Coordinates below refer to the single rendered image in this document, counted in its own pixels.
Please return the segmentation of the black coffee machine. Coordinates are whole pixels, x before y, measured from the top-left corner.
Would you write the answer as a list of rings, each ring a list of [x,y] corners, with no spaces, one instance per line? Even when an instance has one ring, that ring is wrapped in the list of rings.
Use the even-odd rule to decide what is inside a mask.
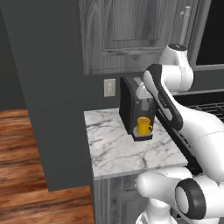
[[[137,90],[142,83],[141,78],[122,77],[120,79],[120,108],[119,115],[122,123],[133,140],[146,141],[151,140],[153,133],[150,130],[147,135],[137,133],[137,119],[139,117],[147,117],[150,119],[150,125],[154,125],[154,118],[157,105],[152,96],[146,99],[140,99]]]

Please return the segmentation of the yellow coffee mug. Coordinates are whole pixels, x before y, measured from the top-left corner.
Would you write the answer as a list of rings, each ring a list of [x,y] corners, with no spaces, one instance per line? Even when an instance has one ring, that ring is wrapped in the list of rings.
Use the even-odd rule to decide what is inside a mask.
[[[139,117],[137,119],[136,131],[139,135],[147,135],[152,131],[151,120],[148,117]]]

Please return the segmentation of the black stove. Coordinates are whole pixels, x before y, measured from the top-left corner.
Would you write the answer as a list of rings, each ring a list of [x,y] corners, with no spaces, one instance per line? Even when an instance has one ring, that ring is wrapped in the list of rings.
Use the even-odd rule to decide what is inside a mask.
[[[173,97],[178,103],[185,107],[209,112],[224,122],[224,89],[179,93],[175,94]],[[187,160],[187,165],[185,167],[193,176],[201,174],[203,171],[197,159],[190,152],[191,147],[189,141],[174,128],[169,126],[168,121],[159,108],[157,109],[156,117]]]

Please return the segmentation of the grey base cupboard door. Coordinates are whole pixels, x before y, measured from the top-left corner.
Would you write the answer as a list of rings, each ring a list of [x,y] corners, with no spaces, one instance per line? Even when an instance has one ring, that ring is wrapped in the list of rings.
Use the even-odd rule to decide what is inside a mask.
[[[136,224],[147,199],[135,188],[136,174],[110,180],[110,224]]]

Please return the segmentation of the silver microwave oven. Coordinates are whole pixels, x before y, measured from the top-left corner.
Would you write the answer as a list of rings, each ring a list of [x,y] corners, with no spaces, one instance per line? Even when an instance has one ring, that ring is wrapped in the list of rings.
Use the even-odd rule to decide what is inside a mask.
[[[194,71],[224,69],[224,0],[199,0],[188,57]]]

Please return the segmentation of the white wall switch plate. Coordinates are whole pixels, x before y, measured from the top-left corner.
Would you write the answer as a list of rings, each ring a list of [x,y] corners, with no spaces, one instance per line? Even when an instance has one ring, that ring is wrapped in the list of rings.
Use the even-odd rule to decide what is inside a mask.
[[[116,95],[116,80],[105,79],[104,80],[104,96],[111,97]]]

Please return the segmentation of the grey wooden wall cupboard door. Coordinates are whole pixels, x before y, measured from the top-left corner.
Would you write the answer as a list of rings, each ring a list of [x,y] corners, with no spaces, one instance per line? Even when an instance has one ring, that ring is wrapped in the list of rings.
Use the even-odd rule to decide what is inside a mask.
[[[191,7],[189,43],[199,0],[79,0],[85,74],[141,72],[179,44],[180,12]]]

